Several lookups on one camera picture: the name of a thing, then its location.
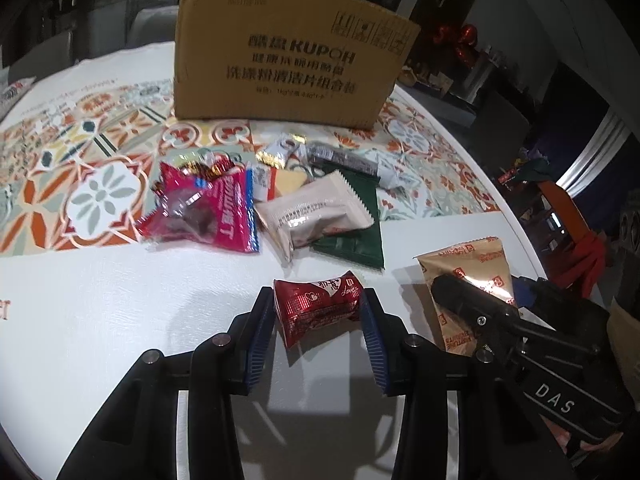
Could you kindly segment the gold brown snack packet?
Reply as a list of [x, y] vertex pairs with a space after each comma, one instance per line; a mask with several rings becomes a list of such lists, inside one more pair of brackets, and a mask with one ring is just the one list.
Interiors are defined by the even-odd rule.
[[433, 300], [431, 286], [442, 274], [454, 274], [517, 309], [511, 272], [501, 240], [495, 236], [454, 244], [416, 257], [427, 292], [423, 311], [434, 343], [459, 356], [472, 356], [477, 340], [471, 325]]

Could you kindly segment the dark red candy wrapper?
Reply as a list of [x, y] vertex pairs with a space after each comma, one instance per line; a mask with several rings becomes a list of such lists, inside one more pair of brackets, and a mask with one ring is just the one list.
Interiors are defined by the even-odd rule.
[[276, 309], [285, 348], [291, 349], [311, 330], [343, 320], [359, 320], [363, 286], [352, 271], [316, 282], [273, 281]]

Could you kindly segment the beige snack packet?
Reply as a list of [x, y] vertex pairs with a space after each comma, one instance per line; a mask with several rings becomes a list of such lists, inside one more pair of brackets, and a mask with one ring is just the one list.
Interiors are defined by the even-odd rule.
[[347, 217], [345, 184], [341, 174], [333, 171], [291, 194], [255, 206], [259, 220], [285, 263], [292, 261], [296, 248], [318, 240], [326, 228]]

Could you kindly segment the magenta snack bag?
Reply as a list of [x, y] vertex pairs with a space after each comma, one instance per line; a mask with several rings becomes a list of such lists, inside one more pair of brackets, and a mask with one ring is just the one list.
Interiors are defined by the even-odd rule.
[[180, 167], [161, 162], [155, 208], [137, 221], [136, 228], [154, 242], [190, 240], [254, 254], [259, 240], [253, 192], [250, 168], [216, 172], [201, 162]]

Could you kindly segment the dark green snack packet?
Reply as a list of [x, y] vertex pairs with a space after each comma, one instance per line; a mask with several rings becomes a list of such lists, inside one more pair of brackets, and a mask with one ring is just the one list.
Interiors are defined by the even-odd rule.
[[322, 169], [327, 174], [337, 171], [344, 178], [347, 217], [332, 228], [326, 228], [322, 237], [311, 243], [311, 248], [371, 269], [383, 269], [385, 261], [376, 196], [378, 178], [329, 162]]

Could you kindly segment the grey black snack bar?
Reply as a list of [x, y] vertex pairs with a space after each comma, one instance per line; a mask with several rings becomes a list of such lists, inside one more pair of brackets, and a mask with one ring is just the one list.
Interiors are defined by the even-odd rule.
[[344, 169], [365, 174], [378, 179], [378, 185], [386, 190], [401, 188], [400, 173], [387, 160], [380, 156], [367, 157], [344, 148], [311, 141], [306, 145], [307, 162], [323, 171]]

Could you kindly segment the yellow white snack packet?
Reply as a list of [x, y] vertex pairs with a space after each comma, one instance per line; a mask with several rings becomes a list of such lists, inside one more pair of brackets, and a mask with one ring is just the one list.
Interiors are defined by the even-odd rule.
[[258, 202], [269, 202], [291, 194], [308, 181], [304, 172], [278, 169], [266, 165], [254, 165], [252, 175], [253, 197]]

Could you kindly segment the small white gold candy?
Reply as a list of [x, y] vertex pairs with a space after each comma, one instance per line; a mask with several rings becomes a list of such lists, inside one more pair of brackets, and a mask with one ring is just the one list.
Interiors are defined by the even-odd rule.
[[263, 165], [284, 169], [291, 156], [305, 144], [306, 140], [300, 134], [283, 133], [277, 140], [258, 150], [255, 157]]

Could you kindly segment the patterned tile table mat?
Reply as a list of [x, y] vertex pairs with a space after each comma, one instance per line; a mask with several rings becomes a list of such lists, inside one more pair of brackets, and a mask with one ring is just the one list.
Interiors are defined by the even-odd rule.
[[393, 93], [370, 130], [175, 118], [172, 83], [111, 80], [63, 90], [40, 82], [1, 125], [1, 252], [131, 244], [151, 210], [161, 164], [245, 166], [279, 140], [321, 142], [390, 170], [386, 220], [497, 209], [495, 197], [434, 120]]

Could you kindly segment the red foil balloons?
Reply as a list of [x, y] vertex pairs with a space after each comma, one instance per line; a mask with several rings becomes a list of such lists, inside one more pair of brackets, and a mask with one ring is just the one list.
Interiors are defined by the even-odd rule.
[[433, 37], [434, 44], [448, 44], [454, 49], [456, 58], [465, 66], [473, 68], [478, 59], [477, 28], [473, 24], [460, 27], [440, 25]]

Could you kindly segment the brown cardboard box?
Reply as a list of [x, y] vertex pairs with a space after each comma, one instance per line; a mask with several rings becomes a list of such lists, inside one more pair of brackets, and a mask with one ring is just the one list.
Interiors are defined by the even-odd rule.
[[419, 35], [366, 0], [179, 0], [179, 119], [370, 129]]

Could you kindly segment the white patterned snack bag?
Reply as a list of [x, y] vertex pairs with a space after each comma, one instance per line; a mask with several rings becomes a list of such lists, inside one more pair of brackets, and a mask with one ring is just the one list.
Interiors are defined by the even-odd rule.
[[6, 117], [9, 111], [20, 102], [20, 99], [29, 92], [36, 78], [27, 77], [12, 82], [1, 91], [0, 94], [0, 119]]

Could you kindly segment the grey dining chair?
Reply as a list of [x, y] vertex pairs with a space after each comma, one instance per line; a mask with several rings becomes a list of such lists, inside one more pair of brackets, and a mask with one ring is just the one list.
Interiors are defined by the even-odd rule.
[[142, 9], [129, 29], [126, 47], [133, 49], [174, 41], [178, 10], [178, 6]]

